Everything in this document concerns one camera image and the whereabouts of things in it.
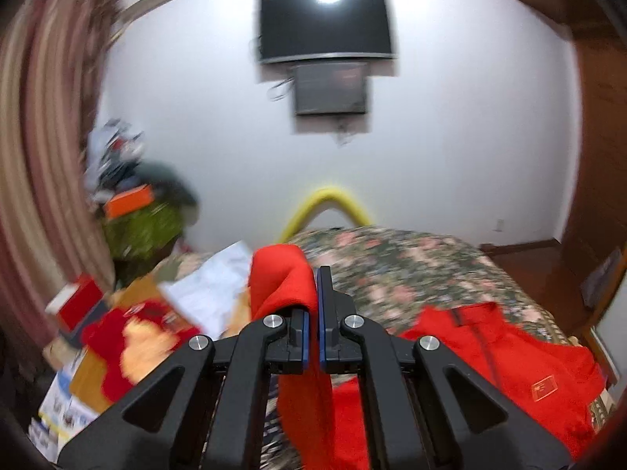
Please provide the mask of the wall-mounted black television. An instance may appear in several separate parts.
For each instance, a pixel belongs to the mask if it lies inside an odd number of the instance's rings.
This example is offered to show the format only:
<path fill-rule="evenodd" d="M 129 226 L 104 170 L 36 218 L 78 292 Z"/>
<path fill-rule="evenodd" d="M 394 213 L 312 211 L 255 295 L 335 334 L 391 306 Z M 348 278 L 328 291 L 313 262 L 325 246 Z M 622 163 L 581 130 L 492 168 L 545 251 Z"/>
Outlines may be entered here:
<path fill-rule="evenodd" d="M 387 0 L 258 0 L 263 64 L 394 56 Z"/>

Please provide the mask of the striped pink curtain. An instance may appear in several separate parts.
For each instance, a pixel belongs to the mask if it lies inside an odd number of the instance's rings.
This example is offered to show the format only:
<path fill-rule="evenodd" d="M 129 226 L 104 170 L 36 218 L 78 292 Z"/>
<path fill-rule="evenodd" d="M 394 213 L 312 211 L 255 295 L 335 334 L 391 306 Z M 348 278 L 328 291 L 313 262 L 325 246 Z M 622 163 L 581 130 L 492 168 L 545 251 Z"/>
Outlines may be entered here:
<path fill-rule="evenodd" d="M 84 186 L 117 0 L 25 0 L 1 35 L 1 327 L 22 350 L 56 334 L 45 307 L 112 258 Z"/>

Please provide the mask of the yellow curved bed frame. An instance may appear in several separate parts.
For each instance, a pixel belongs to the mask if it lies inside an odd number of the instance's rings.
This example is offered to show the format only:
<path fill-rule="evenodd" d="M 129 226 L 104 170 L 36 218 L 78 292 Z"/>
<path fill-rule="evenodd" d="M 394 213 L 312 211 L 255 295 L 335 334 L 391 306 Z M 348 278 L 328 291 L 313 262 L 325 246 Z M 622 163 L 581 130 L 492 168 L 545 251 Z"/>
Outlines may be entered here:
<path fill-rule="evenodd" d="M 287 243 L 328 208 L 342 212 L 356 227 L 373 225 L 372 217 L 348 192 L 337 187 L 325 187 L 315 190 L 306 197 L 288 221 L 277 242 Z"/>

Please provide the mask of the red and cream plush toy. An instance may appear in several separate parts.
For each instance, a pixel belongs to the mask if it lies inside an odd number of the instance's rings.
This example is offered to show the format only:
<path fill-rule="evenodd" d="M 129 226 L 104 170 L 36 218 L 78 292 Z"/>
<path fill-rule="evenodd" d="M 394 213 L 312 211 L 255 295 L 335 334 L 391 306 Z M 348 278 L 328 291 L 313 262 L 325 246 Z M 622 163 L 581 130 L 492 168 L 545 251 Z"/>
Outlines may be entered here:
<path fill-rule="evenodd" d="M 199 333 L 166 301 L 150 298 L 112 309 L 85 327 L 82 343 L 104 362 L 101 392 L 116 402 Z"/>

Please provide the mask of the brown wooden wardrobe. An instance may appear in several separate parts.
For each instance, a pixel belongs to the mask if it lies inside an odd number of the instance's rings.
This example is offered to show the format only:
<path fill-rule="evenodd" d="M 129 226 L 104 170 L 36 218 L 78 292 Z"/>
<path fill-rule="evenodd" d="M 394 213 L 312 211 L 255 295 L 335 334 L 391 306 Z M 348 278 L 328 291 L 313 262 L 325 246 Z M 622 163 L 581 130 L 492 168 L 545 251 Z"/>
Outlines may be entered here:
<path fill-rule="evenodd" d="M 561 256 L 585 280 L 626 247 L 626 0 L 518 0 L 572 34 L 579 166 Z"/>

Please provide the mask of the red zip jacket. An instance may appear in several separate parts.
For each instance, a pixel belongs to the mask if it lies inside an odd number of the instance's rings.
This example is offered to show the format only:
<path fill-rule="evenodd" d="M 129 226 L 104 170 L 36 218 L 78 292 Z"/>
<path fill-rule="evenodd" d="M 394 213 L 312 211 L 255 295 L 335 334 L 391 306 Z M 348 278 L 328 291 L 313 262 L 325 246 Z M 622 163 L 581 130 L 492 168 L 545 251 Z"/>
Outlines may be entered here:
<path fill-rule="evenodd" d="M 318 308 L 312 268 L 299 247 L 257 250 L 249 275 L 251 311 L 262 319 L 281 308 Z M 584 455 L 596 435 L 591 403 L 605 378 L 589 349 L 539 341 L 506 322 L 493 301 L 442 310 L 427 307 L 402 337 L 433 335 L 567 447 Z M 338 387 L 319 367 L 279 377 L 283 431 L 307 469 L 366 469 L 369 457 L 356 380 Z"/>

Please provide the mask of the white paper sheet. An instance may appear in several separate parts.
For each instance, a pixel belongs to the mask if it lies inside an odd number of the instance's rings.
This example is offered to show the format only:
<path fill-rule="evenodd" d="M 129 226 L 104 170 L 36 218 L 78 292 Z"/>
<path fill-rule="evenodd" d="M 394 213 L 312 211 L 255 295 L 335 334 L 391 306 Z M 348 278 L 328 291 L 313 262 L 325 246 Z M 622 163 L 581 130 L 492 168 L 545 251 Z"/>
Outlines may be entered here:
<path fill-rule="evenodd" d="M 168 304 L 217 341 L 251 320 L 252 251 L 239 241 L 218 253 L 181 253 L 157 265 L 153 280 Z"/>

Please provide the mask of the floral green bedspread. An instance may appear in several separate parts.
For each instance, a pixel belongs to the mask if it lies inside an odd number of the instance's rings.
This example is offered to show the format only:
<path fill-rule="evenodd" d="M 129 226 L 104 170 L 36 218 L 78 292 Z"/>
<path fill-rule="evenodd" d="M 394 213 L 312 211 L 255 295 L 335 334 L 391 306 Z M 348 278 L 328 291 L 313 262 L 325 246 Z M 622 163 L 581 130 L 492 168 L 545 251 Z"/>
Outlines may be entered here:
<path fill-rule="evenodd" d="M 352 296 L 357 311 L 394 335 L 402 336 L 427 307 L 451 310 L 493 301 L 506 322 L 539 341 L 581 346 L 487 255 L 457 238 L 360 227 L 305 231 L 290 243 L 312 268 L 328 265 L 334 286 Z M 260 469 L 303 469 L 279 420 L 276 381 L 270 386 Z M 596 434 L 608 418 L 603 395 L 605 388 L 590 405 Z"/>

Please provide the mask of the green patterned cloth pile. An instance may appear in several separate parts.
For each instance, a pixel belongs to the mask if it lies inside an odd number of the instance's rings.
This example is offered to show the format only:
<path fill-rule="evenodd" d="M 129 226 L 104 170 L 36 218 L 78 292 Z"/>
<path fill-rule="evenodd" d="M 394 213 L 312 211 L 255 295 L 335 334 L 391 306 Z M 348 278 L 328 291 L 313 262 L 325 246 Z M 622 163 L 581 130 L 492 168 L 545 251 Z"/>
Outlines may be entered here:
<path fill-rule="evenodd" d="M 128 261 L 151 257 L 179 238 L 183 218 L 178 207 L 154 202 L 116 219 L 104 220 L 102 228 L 112 258 Z"/>

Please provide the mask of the red and white box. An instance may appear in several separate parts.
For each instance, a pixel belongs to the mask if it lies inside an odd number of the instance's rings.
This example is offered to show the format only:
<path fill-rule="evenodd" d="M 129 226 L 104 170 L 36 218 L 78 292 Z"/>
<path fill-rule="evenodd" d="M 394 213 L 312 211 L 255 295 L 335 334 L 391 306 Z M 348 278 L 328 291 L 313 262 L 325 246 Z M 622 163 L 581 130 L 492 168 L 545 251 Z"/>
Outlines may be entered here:
<path fill-rule="evenodd" d="M 90 275 L 81 274 L 67 283 L 46 305 L 45 313 L 60 327 L 72 332 L 103 298 L 103 292 Z"/>

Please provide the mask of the dark green cushion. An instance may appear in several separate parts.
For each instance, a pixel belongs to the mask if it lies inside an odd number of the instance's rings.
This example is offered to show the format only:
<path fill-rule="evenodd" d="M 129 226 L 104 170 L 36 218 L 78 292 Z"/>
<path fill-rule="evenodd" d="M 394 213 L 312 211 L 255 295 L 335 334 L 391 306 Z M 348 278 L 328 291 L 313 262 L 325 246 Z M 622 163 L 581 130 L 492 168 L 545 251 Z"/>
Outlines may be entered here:
<path fill-rule="evenodd" d="M 167 202 L 181 213 L 185 226 L 194 226 L 200 215 L 197 193 L 171 166 L 158 161 L 141 161 L 134 174 L 148 184 L 160 202 Z"/>

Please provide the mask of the dark framed wall panel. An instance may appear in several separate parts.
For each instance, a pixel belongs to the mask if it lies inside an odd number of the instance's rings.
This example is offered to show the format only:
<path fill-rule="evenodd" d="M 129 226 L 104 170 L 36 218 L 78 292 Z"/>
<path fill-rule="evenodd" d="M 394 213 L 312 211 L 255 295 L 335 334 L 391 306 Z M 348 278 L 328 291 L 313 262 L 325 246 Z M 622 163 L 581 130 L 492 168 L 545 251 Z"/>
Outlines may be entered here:
<path fill-rule="evenodd" d="M 360 61 L 300 64 L 292 69 L 294 112 L 299 117 L 364 115 L 368 66 Z"/>

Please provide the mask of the orange box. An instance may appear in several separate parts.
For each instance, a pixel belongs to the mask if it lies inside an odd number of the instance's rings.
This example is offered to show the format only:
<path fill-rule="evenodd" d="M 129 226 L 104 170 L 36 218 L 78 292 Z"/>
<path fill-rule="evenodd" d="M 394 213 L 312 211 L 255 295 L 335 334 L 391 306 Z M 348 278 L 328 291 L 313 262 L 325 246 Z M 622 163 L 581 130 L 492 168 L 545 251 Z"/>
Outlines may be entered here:
<path fill-rule="evenodd" d="M 145 208 L 154 202 L 153 190 L 147 184 L 114 195 L 104 205 L 104 214 L 108 219 L 123 217 Z"/>

